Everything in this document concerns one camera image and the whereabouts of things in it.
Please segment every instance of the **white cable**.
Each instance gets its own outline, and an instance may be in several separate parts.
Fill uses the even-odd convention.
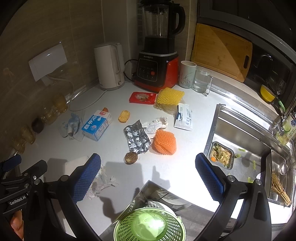
[[[67,81],[67,82],[70,82],[70,83],[72,84],[73,91],[72,91],[72,95],[71,95],[71,98],[70,98],[70,101],[69,101],[69,111],[73,111],[73,112],[75,112],[75,111],[81,111],[81,110],[84,110],[84,109],[90,107],[91,105],[93,105],[94,103],[96,103],[96,102],[97,102],[97,101],[103,96],[103,94],[105,94],[105,93],[107,92],[107,91],[104,91],[104,92],[100,95],[100,97],[99,97],[98,99],[96,99],[94,102],[92,102],[90,105],[88,105],[88,106],[86,106],[86,107],[84,107],[84,108],[82,108],[82,109],[79,109],[79,110],[71,110],[70,106],[71,106],[71,102],[72,102],[72,98],[73,98],[74,90],[75,90],[75,88],[74,88],[74,84],[73,84],[71,81],[66,80],[66,79],[62,79],[62,78],[53,78],[53,77],[51,77],[51,76],[49,76],[49,75],[46,75],[46,76],[47,76],[48,78],[50,78],[50,79],[53,79],[53,80]]]

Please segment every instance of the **blender control panel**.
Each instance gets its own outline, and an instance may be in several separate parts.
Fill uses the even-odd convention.
[[[152,60],[139,59],[137,75],[145,80],[157,80],[158,63]]]

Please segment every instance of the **sink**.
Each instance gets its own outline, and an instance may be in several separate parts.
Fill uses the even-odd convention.
[[[233,165],[229,169],[211,161],[212,165],[219,166],[225,175],[233,175],[242,182],[247,182],[248,179],[261,179],[268,201],[284,206],[281,197],[270,188],[271,170],[274,170],[279,176],[287,195],[293,201],[295,170],[291,168],[287,175],[283,176],[279,173],[279,165],[286,162],[289,166],[294,161],[292,155],[294,148],[291,150],[287,146],[281,145],[268,130],[238,111],[227,108],[222,104],[218,104],[216,107],[211,131],[204,150],[204,154],[208,158],[213,142],[221,143],[235,154],[241,155],[241,157],[234,159]]]

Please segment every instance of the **ceramic mug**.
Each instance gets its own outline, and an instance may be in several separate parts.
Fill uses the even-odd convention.
[[[181,61],[179,85],[189,89],[193,85],[195,78],[196,64],[190,61]]]

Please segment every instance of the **yellow bowl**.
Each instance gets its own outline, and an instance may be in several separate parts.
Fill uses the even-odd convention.
[[[261,97],[266,102],[272,102],[274,98],[276,97],[275,94],[268,89],[265,85],[261,85],[260,88]]]

